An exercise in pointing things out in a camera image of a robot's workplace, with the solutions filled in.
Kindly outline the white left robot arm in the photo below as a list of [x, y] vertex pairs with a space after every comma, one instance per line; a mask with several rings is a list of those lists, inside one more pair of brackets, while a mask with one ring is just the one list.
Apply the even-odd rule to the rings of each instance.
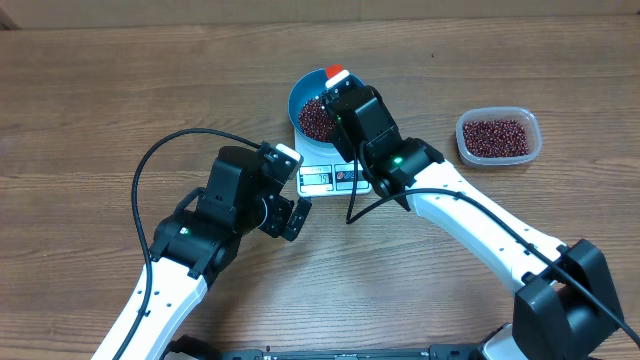
[[220, 149], [204, 187], [192, 190], [157, 226], [149, 264], [96, 350], [97, 359], [159, 359], [173, 335], [258, 229], [297, 238], [309, 200], [281, 196], [302, 156], [284, 144]]

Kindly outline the white digital kitchen scale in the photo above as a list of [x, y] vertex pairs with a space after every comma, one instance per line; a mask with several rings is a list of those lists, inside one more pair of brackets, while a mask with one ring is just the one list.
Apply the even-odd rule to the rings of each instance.
[[345, 162], [331, 143], [318, 142], [300, 131], [294, 133], [295, 150], [303, 157], [296, 175], [297, 193], [301, 197], [347, 196], [353, 181], [357, 194], [368, 194], [372, 187], [364, 179], [362, 166], [354, 172], [353, 162]]

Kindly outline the red plastic measuring scoop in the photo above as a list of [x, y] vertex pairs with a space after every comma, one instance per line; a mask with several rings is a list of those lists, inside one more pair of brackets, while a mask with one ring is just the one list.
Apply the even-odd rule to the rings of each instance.
[[331, 79], [341, 73], [344, 68], [340, 64], [333, 64], [325, 68], [325, 74], [328, 79]]

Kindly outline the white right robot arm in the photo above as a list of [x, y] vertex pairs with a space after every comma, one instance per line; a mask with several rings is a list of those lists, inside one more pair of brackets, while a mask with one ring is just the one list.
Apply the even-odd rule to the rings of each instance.
[[326, 83], [320, 100], [345, 161], [363, 169], [379, 199], [449, 233], [492, 270], [514, 299], [513, 319], [484, 340], [479, 359], [586, 359], [617, 330], [630, 338], [602, 252], [573, 246], [511, 215], [467, 182], [431, 145], [404, 138], [372, 86]]

